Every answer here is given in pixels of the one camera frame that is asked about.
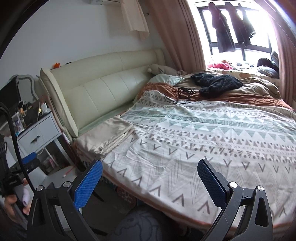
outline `curtain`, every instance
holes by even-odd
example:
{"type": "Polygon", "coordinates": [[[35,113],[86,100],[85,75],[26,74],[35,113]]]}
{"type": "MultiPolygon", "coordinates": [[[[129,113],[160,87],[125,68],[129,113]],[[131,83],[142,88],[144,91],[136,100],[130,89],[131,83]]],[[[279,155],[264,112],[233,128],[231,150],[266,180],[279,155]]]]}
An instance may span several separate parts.
{"type": "Polygon", "coordinates": [[[146,0],[145,3],[175,67],[188,73],[206,69],[187,0],[146,0]]]}
{"type": "Polygon", "coordinates": [[[280,25],[273,19],[271,22],[274,27],[279,48],[279,91],[283,100],[289,106],[292,106],[293,100],[296,100],[296,47],[280,25]]]}
{"type": "Polygon", "coordinates": [[[296,101],[296,36],[291,30],[291,18],[295,18],[294,0],[255,0],[270,15],[279,49],[280,88],[283,100],[290,106],[296,101]],[[282,8],[289,8],[287,15],[282,8]]]}

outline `hand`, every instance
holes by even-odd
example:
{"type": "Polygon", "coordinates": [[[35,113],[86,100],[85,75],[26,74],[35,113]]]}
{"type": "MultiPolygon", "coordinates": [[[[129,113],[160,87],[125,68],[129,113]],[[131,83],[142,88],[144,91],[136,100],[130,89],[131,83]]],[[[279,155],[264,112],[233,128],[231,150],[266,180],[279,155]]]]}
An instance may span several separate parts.
{"type": "MultiPolygon", "coordinates": [[[[24,178],[24,186],[26,186],[28,184],[27,180],[24,178]]],[[[17,223],[17,218],[15,216],[15,212],[13,210],[13,205],[16,203],[17,201],[17,197],[15,195],[8,195],[5,197],[4,199],[4,206],[5,206],[5,210],[6,210],[6,213],[8,215],[8,217],[17,223]]],[[[31,208],[31,202],[23,208],[23,213],[26,214],[26,215],[29,215],[29,212],[30,212],[30,208],[31,208]]]]}

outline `black window frame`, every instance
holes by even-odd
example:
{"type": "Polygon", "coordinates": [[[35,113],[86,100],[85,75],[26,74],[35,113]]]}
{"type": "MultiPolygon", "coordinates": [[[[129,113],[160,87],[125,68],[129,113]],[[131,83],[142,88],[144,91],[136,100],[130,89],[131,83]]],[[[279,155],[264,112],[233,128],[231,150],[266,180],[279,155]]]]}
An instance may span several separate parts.
{"type": "MultiPolygon", "coordinates": [[[[219,8],[220,10],[226,10],[226,7],[225,6],[217,6],[217,8],[219,8]]],[[[200,13],[200,16],[201,16],[201,19],[202,19],[202,22],[203,22],[203,25],[205,27],[205,32],[206,32],[206,35],[207,35],[207,39],[208,39],[208,42],[209,42],[209,48],[210,48],[210,52],[211,52],[211,55],[213,54],[213,51],[212,51],[212,48],[215,47],[215,48],[218,48],[218,43],[217,42],[212,42],[211,41],[211,38],[210,38],[210,33],[209,33],[209,30],[208,30],[208,26],[207,26],[207,23],[205,21],[205,17],[203,15],[203,11],[204,10],[209,10],[209,7],[206,6],[206,7],[197,7],[199,13],[200,13]]],[[[245,10],[251,10],[251,11],[258,11],[257,9],[253,9],[253,8],[247,8],[247,7],[244,7],[245,10]]],[[[243,57],[243,61],[246,61],[246,54],[245,54],[245,50],[255,50],[255,51],[260,51],[260,52],[265,52],[265,53],[269,53],[271,54],[272,52],[272,48],[271,48],[271,43],[270,43],[270,39],[269,39],[269,35],[267,34],[267,38],[268,38],[268,45],[269,47],[263,47],[263,46],[258,46],[258,45],[249,45],[249,46],[245,46],[243,43],[242,44],[239,44],[239,43],[234,43],[235,45],[235,48],[239,48],[242,50],[242,57],[243,57]]]]}

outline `geometric pattern bedding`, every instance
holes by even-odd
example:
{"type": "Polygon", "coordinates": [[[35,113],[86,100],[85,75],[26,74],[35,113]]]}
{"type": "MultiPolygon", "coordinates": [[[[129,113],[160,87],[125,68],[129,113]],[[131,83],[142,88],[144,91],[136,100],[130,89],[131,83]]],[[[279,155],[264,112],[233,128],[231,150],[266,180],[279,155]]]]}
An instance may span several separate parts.
{"type": "MultiPolygon", "coordinates": [[[[176,221],[208,229],[220,212],[197,174],[206,157],[241,187],[265,188],[274,232],[296,207],[296,114],[230,102],[169,103],[146,91],[121,117],[135,131],[103,160],[105,176],[176,221]]],[[[237,227],[243,208],[231,231],[237,227]]]]}

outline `nightstand drawer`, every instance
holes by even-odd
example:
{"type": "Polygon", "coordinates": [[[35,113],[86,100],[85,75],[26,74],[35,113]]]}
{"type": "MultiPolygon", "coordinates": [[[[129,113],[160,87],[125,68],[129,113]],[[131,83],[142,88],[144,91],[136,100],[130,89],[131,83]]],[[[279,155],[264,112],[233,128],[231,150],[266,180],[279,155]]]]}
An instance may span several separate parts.
{"type": "Polygon", "coordinates": [[[52,139],[59,135],[52,117],[46,118],[44,121],[24,133],[18,140],[19,144],[27,153],[36,152],[44,144],[47,145],[52,139]]]}

